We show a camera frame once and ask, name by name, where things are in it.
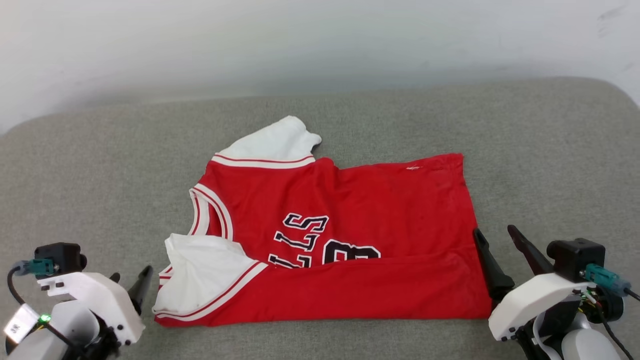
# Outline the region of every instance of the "white sleeve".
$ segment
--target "white sleeve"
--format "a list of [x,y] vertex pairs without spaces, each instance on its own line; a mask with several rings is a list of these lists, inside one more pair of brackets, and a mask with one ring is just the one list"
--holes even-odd
[[199,312],[201,317],[267,267],[248,258],[239,243],[218,236],[171,234],[164,244],[173,276],[158,290],[153,307],[157,315],[181,315],[206,307],[208,311]]
[[216,155],[231,160],[298,161],[322,141],[297,117],[288,116],[247,135]]

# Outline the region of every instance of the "red jersey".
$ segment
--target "red jersey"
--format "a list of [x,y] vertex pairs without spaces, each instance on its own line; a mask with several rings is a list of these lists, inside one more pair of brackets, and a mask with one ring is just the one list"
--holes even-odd
[[[289,296],[303,298],[302,309],[287,301],[270,303],[273,314],[257,311],[264,317],[251,311],[237,316],[216,310],[201,318],[187,316],[190,320],[180,319],[182,310],[168,310],[167,316],[157,317],[158,322],[219,325],[490,314],[462,155],[341,170],[331,159],[314,159],[311,150],[320,141],[299,119],[284,118],[215,154],[191,189],[195,219],[190,234],[232,242],[241,247],[243,259],[264,266],[225,303],[255,308],[251,303],[257,299],[277,302],[278,297]],[[187,262],[191,267],[201,263]],[[161,273],[161,284],[171,281],[174,272],[170,267]],[[348,299],[353,306],[345,306]],[[308,308],[310,301],[317,302],[313,310]],[[197,305],[201,302],[207,301],[200,299]],[[159,314],[161,307],[154,310]]]

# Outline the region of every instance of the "black cable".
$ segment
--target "black cable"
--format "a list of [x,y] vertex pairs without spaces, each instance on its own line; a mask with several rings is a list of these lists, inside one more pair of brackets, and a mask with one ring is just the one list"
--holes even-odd
[[[9,274],[7,274],[7,277],[6,277],[6,284],[9,286],[9,292],[11,293],[11,295],[13,295],[13,298],[18,302],[18,304],[24,305],[25,304],[24,299],[18,294],[18,291],[16,291],[15,287],[13,286],[13,275],[18,270],[20,270],[19,267],[15,267],[9,270]],[[79,357],[85,360],[90,360],[89,357],[84,353],[82,348],[72,343],[71,340],[69,340],[66,336],[62,335],[60,331],[57,331],[56,328],[51,326],[48,322],[44,323],[43,326],[49,331],[51,331],[51,333],[54,334],[58,339],[62,340],[65,344],[67,344],[70,348],[74,349],[78,353]]]
[[607,334],[611,337],[611,339],[620,347],[620,350],[625,353],[625,355],[629,358],[629,360],[634,360],[633,356],[627,351],[624,345],[618,340],[618,338],[613,334],[613,330],[609,326],[607,319],[604,317],[604,312],[602,311],[602,305],[599,302],[595,304],[596,309],[598,309],[598,315],[600,315],[600,320],[602,321],[602,325],[604,325],[604,329],[607,331]]
[[18,270],[20,270],[20,268],[16,266],[9,271],[9,274],[7,274],[6,276],[6,284],[9,286],[9,292],[11,293],[11,295],[13,295],[13,298],[18,302],[18,304],[23,305],[24,300],[20,297],[20,295],[18,295],[18,292],[13,286],[13,275]]
[[631,291],[630,288],[625,288],[624,292],[627,293],[629,296],[631,296],[632,298],[640,301],[640,296],[638,296],[638,294],[634,293],[633,291]]

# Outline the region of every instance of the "white wall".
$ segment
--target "white wall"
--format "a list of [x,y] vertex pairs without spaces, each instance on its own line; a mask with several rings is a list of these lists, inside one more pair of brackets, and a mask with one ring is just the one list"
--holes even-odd
[[0,0],[0,133],[101,104],[551,75],[640,101],[640,4]]

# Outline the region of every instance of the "gray fabric surface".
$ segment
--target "gray fabric surface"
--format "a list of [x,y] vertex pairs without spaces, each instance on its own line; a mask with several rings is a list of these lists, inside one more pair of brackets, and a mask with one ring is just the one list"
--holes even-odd
[[[315,155],[339,167],[462,152],[478,222],[516,283],[532,274],[508,224],[541,249],[551,240],[600,242],[606,265],[640,288],[640,112],[617,88],[577,78],[119,106],[32,120],[0,138],[2,266],[69,241],[81,244],[87,271],[120,271],[124,285],[148,263],[160,271],[163,240],[190,228],[187,190],[212,154],[286,115],[320,134]],[[4,323],[16,304],[0,287]],[[54,303],[32,279],[17,287],[37,310]],[[152,291],[147,330],[123,359],[524,359],[516,343],[493,341],[486,321],[164,329],[152,321],[154,300]],[[612,325],[637,357],[639,318],[640,303],[628,301]]]

